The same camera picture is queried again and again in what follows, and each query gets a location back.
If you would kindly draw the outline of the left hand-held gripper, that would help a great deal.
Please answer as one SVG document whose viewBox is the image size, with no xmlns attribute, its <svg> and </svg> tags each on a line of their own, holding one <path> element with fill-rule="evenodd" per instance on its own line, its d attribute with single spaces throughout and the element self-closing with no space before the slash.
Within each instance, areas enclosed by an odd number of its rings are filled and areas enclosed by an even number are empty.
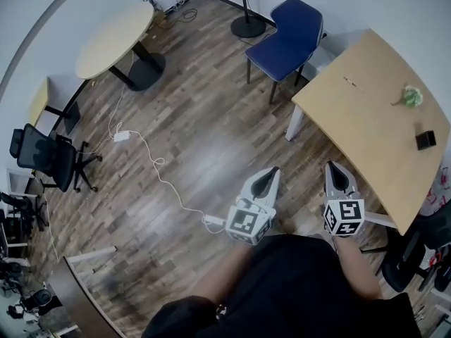
<svg viewBox="0 0 451 338">
<path fill-rule="evenodd" d="M 248 178 L 242 196 L 230 207 L 225 232 L 231 238 L 257 245 L 270 230 L 276 218 L 273 208 L 280 185 L 279 167 L 265 168 Z"/>
</svg>

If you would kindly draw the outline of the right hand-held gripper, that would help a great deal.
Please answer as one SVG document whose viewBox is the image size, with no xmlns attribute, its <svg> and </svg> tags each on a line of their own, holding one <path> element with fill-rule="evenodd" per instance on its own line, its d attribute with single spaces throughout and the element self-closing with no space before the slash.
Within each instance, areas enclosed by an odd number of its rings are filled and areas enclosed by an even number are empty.
<svg viewBox="0 0 451 338">
<path fill-rule="evenodd" d="M 324 190 L 328 198 L 338 194 L 353 194 L 358 191 L 354 175 L 343 165 L 328 161 L 324 169 Z M 323 218 L 327 230 L 334 236 L 356 235 L 364 223 L 364 200 L 326 199 Z"/>
</svg>

